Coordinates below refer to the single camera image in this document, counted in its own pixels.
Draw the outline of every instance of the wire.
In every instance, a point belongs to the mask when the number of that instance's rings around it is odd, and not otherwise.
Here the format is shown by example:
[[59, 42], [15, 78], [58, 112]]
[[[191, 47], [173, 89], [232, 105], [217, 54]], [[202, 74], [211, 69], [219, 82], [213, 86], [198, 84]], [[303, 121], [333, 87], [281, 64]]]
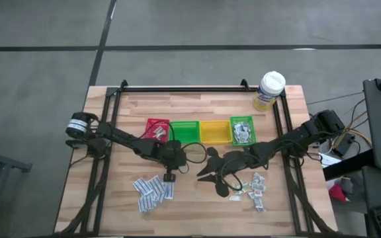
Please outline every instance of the wire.
[[308, 157], [312, 160], [319, 161], [320, 163], [323, 163], [323, 155], [320, 155], [319, 153], [312, 153], [312, 152], [308, 152], [307, 154], [308, 155], [318, 155], [318, 157], [320, 157], [319, 159], [313, 158], [311, 156], [308, 156]]
[[354, 106], [354, 109], [352, 110], [352, 116], [351, 116], [351, 122], [349, 122], [349, 125], [347, 126], [347, 128], [350, 128], [352, 126], [352, 123], [355, 121], [354, 120], [354, 113], [355, 113], [355, 109], [357, 109], [357, 106], [359, 104], [361, 104], [362, 102], [364, 102], [365, 99], [362, 99], [361, 101], [357, 102], [356, 105]]
[[341, 143], [342, 139], [344, 138], [345, 134], [348, 132], [348, 130], [351, 129], [351, 126], [352, 126], [352, 123], [356, 120], [358, 120], [362, 115], [366, 114], [367, 111], [364, 111], [363, 113], [361, 113], [359, 116], [357, 116], [356, 118], [354, 118], [354, 115], [355, 115], [355, 110], [357, 109], [357, 106], [359, 104], [361, 104], [362, 102], [364, 102], [365, 99], [362, 99], [360, 100], [359, 102], [356, 103], [356, 105], [353, 107], [353, 110], [352, 110], [352, 114], [351, 114], [351, 121], [349, 122], [349, 124], [346, 126], [346, 128], [343, 130], [342, 134], [335, 138], [333, 141], [332, 141], [332, 147], [335, 149], [336, 148], [336, 145], [339, 145], [339, 143]]
[[358, 94], [361, 94], [361, 93], [363, 93], [363, 92], [359, 92], [359, 93], [351, 93], [351, 94], [348, 94], [348, 95], [343, 95], [343, 96], [340, 96], [340, 97], [334, 97], [334, 98], [331, 98], [331, 99], [320, 100], [320, 101], [317, 101], [317, 102], [309, 102], [309, 103], [307, 103], [307, 105], [311, 105], [311, 104], [315, 104], [315, 103], [319, 103], [319, 102], [327, 102], [327, 101], [335, 100], [335, 99], [341, 99], [341, 98], [344, 98], [344, 97], [349, 97], [349, 96], [353, 96], [353, 95], [358, 95]]
[[78, 159], [78, 160], [72, 162], [72, 163], [70, 164], [69, 168], [71, 168], [74, 164], [76, 164], [76, 163], [78, 163], [78, 162], [80, 162], [80, 161], [82, 161], [82, 160], [88, 158], [88, 156], [89, 156], [89, 155], [86, 154], [84, 157], [82, 157], [82, 158], [80, 158], [80, 159]]
[[325, 155], [329, 154], [329, 153], [331, 152], [331, 150], [333, 149], [333, 146], [331, 146], [332, 143], [333, 143], [332, 139], [327, 139], [327, 140], [328, 140], [328, 142], [329, 142], [329, 151], [326, 152], [326, 153], [323, 153], [322, 148], [323, 148], [324, 143], [322, 143], [322, 144], [320, 145], [320, 148], [319, 148], [320, 153], [325, 154]]
[[180, 172], [181, 174], [187, 174], [187, 173], [189, 172], [189, 164], [186, 163], [186, 166], [188, 167], [188, 169], [186, 170], [186, 172], [183, 172], [182, 170], [180, 170], [180, 167], [178, 168], [178, 170], [179, 170], [179, 172]]
[[228, 188], [230, 188], [230, 189], [232, 189], [232, 190], [234, 190], [234, 191], [237, 191], [237, 192], [239, 192], [239, 191], [241, 191], [241, 190], [243, 189], [243, 185], [242, 185], [241, 180], [235, 175], [235, 173], [232, 173], [233, 177], [235, 177], [235, 179], [236, 179], [237, 182], [239, 183], [239, 188], [234, 188], [232, 185], [230, 185], [230, 184], [224, 179], [223, 172], [224, 172], [224, 169], [226, 168], [226, 165], [228, 165], [229, 163], [231, 163], [231, 162], [233, 162], [233, 161], [235, 161], [235, 160], [238, 160], [238, 159], [241, 159], [241, 158], [244, 158], [244, 157], [252, 157], [252, 158], [254, 158], [254, 159], [258, 160], [258, 161], [261, 161], [260, 158], [254, 156], [254, 155], [251, 155], [251, 154], [245, 154], [245, 155], [236, 157], [236, 158], [234, 158], [234, 159], [231, 159], [231, 160], [225, 162], [225, 163], [223, 164], [223, 167], [220, 169], [220, 178], [221, 178], [221, 180], [223, 181], [223, 183], [224, 183]]
[[168, 122], [167, 120], [158, 120], [158, 121], [154, 122], [148, 129], [145, 130], [145, 132], [140, 137], [138, 137], [136, 139], [131, 139], [131, 140], [135, 141], [135, 140], [138, 140], [138, 139], [142, 139], [149, 132], [149, 130], [151, 128], [153, 128], [156, 124], [158, 124], [160, 122], [164, 122], [164, 123], [169, 125], [169, 127], [171, 129], [171, 134], [173, 135], [173, 140], [176, 140], [176, 138], [175, 138], [175, 131], [174, 131], [173, 127], [171, 126], [170, 122]]
[[301, 157], [301, 158], [298, 158], [298, 157], [291, 157], [291, 159], [294, 160], [294, 163], [296, 162], [297, 159], [302, 159], [302, 162], [301, 162], [301, 165], [300, 165], [301, 167], [302, 167], [302, 165], [304, 165], [304, 163], [305, 163], [305, 159], [304, 159], [303, 157]]
[[204, 157], [204, 159], [201, 160], [201, 161], [191, 161], [191, 160], [188, 159], [188, 158], [186, 158], [186, 160], [189, 161], [189, 162], [191, 162], [191, 163], [196, 163], [196, 164], [205, 162], [205, 160], [206, 160], [206, 158], [207, 158], [207, 156], [208, 156], [208, 152], [207, 152], [205, 146], [202, 145], [201, 143], [198, 143], [198, 142], [192, 142], [192, 143], [189, 143], [189, 144], [183, 146], [182, 149], [185, 149], [186, 147], [188, 147], [188, 146], [190, 146], [190, 145], [200, 145], [200, 146], [204, 149], [205, 157]]
[[366, 137], [364, 134], [362, 134], [361, 132], [355, 130], [355, 129], [347, 129], [348, 132], [350, 133], [354, 133], [360, 137], [362, 137], [364, 139], [364, 141], [370, 146], [370, 148], [372, 148], [372, 142], [370, 141], [370, 139], [368, 137]]
[[361, 145], [358, 141], [354, 140], [354, 143], [356, 143], [358, 145], [358, 152], [357, 152], [357, 155], [359, 155], [361, 153]]
[[364, 120], [364, 122], [361, 122], [360, 124], [358, 124], [358, 125], [356, 125], [356, 126], [354, 126], [353, 128], [351, 128], [351, 129], [355, 129], [355, 128], [357, 128], [357, 127], [359, 127], [359, 126], [361, 126], [361, 125], [363, 125], [366, 121], [368, 121], [368, 118], [366, 119], [366, 120]]
[[[291, 143], [293, 143], [294, 145], [297, 145], [302, 151], [305, 151], [305, 148], [301, 145], [301, 144], [299, 144], [298, 142], [296, 142], [296, 141], [293, 141], [293, 140], [291, 140], [291, 139], [284, 139], [284, 140], [282, 140], [283, 142], [286, 142], [286, 141], [288, 141], [288, 142], [291, 142]], [[305, 154], [310, 158], [310, 159], [313, 159], [313, 160], [318, 160], [318, 159], [316, 159], [316, 158], [313, 158], [310, 154], [316, 154], [317, 155], [317, 153], [308, 153], [307, 151], [305, 152]]]

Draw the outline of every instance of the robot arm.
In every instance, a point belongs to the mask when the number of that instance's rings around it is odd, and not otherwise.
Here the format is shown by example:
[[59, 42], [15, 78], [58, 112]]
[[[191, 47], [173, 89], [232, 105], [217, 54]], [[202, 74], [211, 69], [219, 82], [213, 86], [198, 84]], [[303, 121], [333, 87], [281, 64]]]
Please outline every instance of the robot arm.
[[227, 152], [223, 158], [218, 155], [213, 147], [210, 147], [207, 149], [210, 156], [207, 166], [197, 174], [198, 176], [209, 175], [198, 180], [215, 183], [217, 194], [226, 197], [229, 195], [228, 187], [230, 187], [224, 180], [226, 175], [234, 175], [246, 168], [264, 167], [268, 169], [269, 159], [282, 149], [288, 149], [292, 156], [303, 157], [310, 144], [334, 138], [341, 134], [344, 129], [345, 126], [334, 111], [324, 110], [304, 122], [300, 127], [279, 138], [246, 146], [243, 151]]
[[65, 132], [73, 140], [66, 143], [72, 148], [76, 144], [87, 145], [87, 154], [99, 158], [105, 156], [106, 147], [110, 141], [126, 146], [133, 150], [142, 159], [161, 163], [167, 169], [164, 175], [165, 182], [174, 182], [175, 175], [171, 171], [186, 165], [186, 153], [181, 149], [179, 141], [168, 141], [166, 143], [151, 138], [137, 138], [132, 134], [115, 128], [107, 122], [100, 122], [95, 132], [91, 129], [91, 123], [98, 117], [86, 112], [76, 112], [71, 117]]

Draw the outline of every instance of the green tray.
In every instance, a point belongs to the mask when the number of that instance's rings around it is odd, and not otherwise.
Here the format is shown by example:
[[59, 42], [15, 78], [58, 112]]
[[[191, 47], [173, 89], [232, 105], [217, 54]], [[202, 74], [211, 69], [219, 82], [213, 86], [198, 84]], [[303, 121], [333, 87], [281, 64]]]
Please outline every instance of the green tray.
[[[175, 121], [170, 122], [175, 131], [175, 139], [181, 143], [199, 142], [199, 121]], [[173, 139], [173, 133], [169, 131], [169, 140]]]
[[[238, 143], [235, 139], [235, 134], [233, 133], [233, 125], [236, 122], [248, 122], [249, 127], [251, 128], [251, 139], [249, 140], [249, 143]], [[232, 138], [233, 138], [233, 145], [234, 146], [244, 146], [244, 145], [252, 145], [253, 143], [257, 142], [257, 136], [255, 135], [255, 128], [254, 123], [252, 121], [252, 116], [232, 116], [230, 118], [230, 127], [232, 130]]]

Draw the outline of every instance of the gray floor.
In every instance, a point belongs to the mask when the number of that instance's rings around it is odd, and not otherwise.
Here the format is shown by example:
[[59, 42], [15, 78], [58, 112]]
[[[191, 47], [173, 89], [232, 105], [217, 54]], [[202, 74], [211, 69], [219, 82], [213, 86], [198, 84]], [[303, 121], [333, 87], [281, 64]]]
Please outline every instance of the gray floor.
[[[0, 46], [97, 46], [108, 4], [0, 0]], [[119, 0], [107, 45], [121, 44], [381, 44], [381, 0]], [[52, 232], [71, 155], [64, 130], [83, 107], [95, 54], [0, 52], [0, 153], [34, 164], [30, 174], [10, 177], [0, 236]], [[381, 78], [381, 50], [105, 52], [96, 84], [256, 84], [270, 70], [303, 85], [311, 113], [334, 109], [347, 123], [362, 95], [316, 102]], [[368, 124], [360, 131], [368, 135]], [[334, 207], [351, 221], [339, 229], [362, 235], [362, 216]]]

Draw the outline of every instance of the wooden table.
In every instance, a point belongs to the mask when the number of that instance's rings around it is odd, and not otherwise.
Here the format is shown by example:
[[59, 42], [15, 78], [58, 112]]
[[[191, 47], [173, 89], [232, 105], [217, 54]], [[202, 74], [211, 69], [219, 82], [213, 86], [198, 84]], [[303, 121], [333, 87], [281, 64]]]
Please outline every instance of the wooden table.
[[[106, 87], [90, 87], [85, 112], [101, 116]], [[294, 128], [309, 120], [306, 101], [299, 85], [286, 86], [289, 110]], [[277, 137], [273, 110], [259, 112], [252, 107], [253, 93], [122, 93], [116, 126], [134, 135], [141, 135], [148, 118], [170, 120], [229, 120], [230, 116], [252, 115], [257, 141]], [[281, 103], [282, 125], [286, 131]], [[215, 145], [220, 155], [240, 149]], [[77, 150], [73, 160], [84, 156]], [[91, 159], [77, 163], [68, 173], [56, 231], [61, 231], [79, 211], [86, 197]], [[262, 167], [237, 173], [242, 181], [250, 181], [258, 172], [266, 178], [267, 191], [263, 203], [267, 212], [256, 212], [253, 201], [243, 194], [243, 201], [229, 201], [218, 196], [211, 182], [197, 182], [196, 174], [205, 166], [190, 164], [182, 175], [175, 171], [174, 199], [158, 205], [154, 211], [138, 211], [140, 194], [132, 183], [140, 177], [148, 180], [162, 175], [165, 169], [146, 161], [130, 149], [114, 145], [105, 193], [100, 235], [293, 235], [294, 228], [280, 153], [270, 160], [268, 171]], [[302, 167], [308, 198], [324, 221], [337, 229], [327, 193], [323, 171], [318, 161], [305, 158]], [[299, 206], [303, 227], [304, 217]], [[91, 213], [89, 228], [93, 224]]]

